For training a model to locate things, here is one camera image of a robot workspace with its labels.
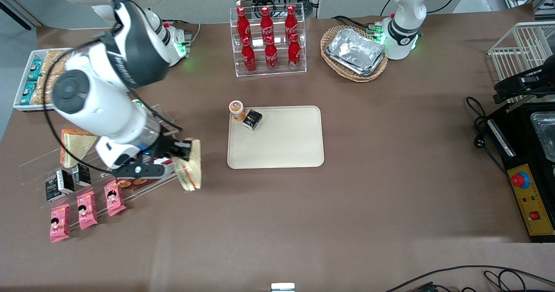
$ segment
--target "sandwich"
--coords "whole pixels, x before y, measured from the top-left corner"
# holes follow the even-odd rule
[[[85,132],[84,130],[64,128],[62,130],[61,139],[67,150],[82,160],[87,155],[91,147],[95,145],[97,136],[89,132]],[[64,148],[61,148],[60,163],[64,168],[73,168],[77,165],[77,160],[65,152]]]

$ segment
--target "coca-cola bottle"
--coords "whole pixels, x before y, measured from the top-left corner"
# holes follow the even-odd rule
[[[299,45],[299,35],[291,35],[289,44],[289,69],[298,70],[301,66],[301,46]]]
[[[297,33],[297,17],[295,17],[295,5],[287,6],[287,18],[285,19],[285,43],[289,44],[291,35]]]
[[[241,42],[244,39],[247,39],[248,42],[252,39],[250,35],[250,23],[248,23],[248,19],[245,17],[245,8],[243,6],[237,7],[237,31],[239,33],[239,37],[241,38]]]
[[[256,60],[254,59],[254,50],[250,47],[250,42],[248,39],[242,40],[243,48],[241,54],[243,56],[243,62],[245,63],[246,73],[256,72]]]
[[[274,72],[278,67],[278,49],[276,49],[276,45],[274,45],[274,37],[268,38],[268,44],[266,45],[266,49],[264,52],[266,53],[266,67],[268,71]]]
[[[262,30],[262,40],[264,44],[268,45],[271,39],[271,43],[274,43],[274,22],[270,18],[270,8],[268,6],[262,6],[262,20],[260,20],[260,29]]]

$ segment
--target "acrylic display rack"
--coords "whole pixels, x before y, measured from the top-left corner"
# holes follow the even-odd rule
[[[152,107],[153,110],[167,118],[170,122],[174,122],[173,118],[169,116],[169,114],[161,108],[161,106],[156,105]],[[160,124],[167,128],[168,130],[173,130],[173,128],[166,123],[160,121]],[[99,158],[97,152],[92,149],[89,154],[83,158],[83,160],[91,165],[97,166],[101,169],[106,169],[106,165],[102,162],[101,158]],[[34,202],[40,209],[43,209],[44,220],[47,221],[48,217],[50,217],[50,210],[53,207],[57,207],[58,205],[62,204],[69,204],[70,207],[70,222],[71,228],[70,230],[78,229],[79,221],[78,221],[78,210],[77,210],[77,196],[82,195],[83,193],[87,193],[89,191],[95,192],[95,199],[96,199],[96,206],[97,206],[97,213],[98,217],[102,217],[108,212],[106,207],[106,198],[104,196],[104,185],[110,183],[111,181],[115,180],[111,174],[102,173],[97,170],[91,169],[91,186],[89,187],[82,187],[79,185],[75,185],[75,192],[65,197],[58,199],[53,202],[46,201],[46,192],[45,192],[45,182],[48,178],[51,178],[57,170],[64,169],[60,164],[60,149],[56,149],[51,151],[43,156],[39,156],[29,162],[26,162],[20,165],[20,176],[21,176],[21,183],[22,188],[28,191],[31,191],[32,197],[29,198],[30,202]],[[134,199],[146,195],[147,193],[154,191],[154,189],[161,187],[162,185],[174,180],[176,178],[175,172],[172,173],[169,177],[164,179],[155,180],[151,183],[147,183],[137,187],[135,189],[122,189],[121,194],[125,204],[133,201]]]
[[[260,20],[262,18],[262,6],[245,7],[245,16],[250,22],[252,35],[252,49],[256,60],[256,72],[246,72],[242,59],[242,44],[237,30],[237,8],[230,10],[230,26],[232,30],[233,57],[235,60],[235,74],[237,77],[248,77],[250,75],[276,75],[283,73],[300,73],[307,71],[307,30],[305,29],[305,10],[302,3],[293,3],[297,12],[297,33],[299,34],[299,45],[301,46],[301,64],[298,70],[289,69],[289,46],[285,43],[285,19],[287,18],[287,6],[290,4],[268,5],[270,16],[274,22],[274,41],[277,48],[277,69],[269,71],[266,67],[266,56],[264,43],[260,31]]]

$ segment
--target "white wire basket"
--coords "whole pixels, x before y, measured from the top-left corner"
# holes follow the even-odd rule
[[[502,81],[507,77],[539,67],[553,55],[555,48],[555,21],[521,22],[515,24],[488,51],[493,65]],[[525,96],[508,99],[517,103]],[[531,98],[530,102],[555,101],[555,95]]]

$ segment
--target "beige tray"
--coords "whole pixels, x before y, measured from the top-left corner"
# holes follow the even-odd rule
[[[229,118],[232,169],[315,168],[323,164],[320,109],[316,106],[251,108],[262,114],[254,131]]]

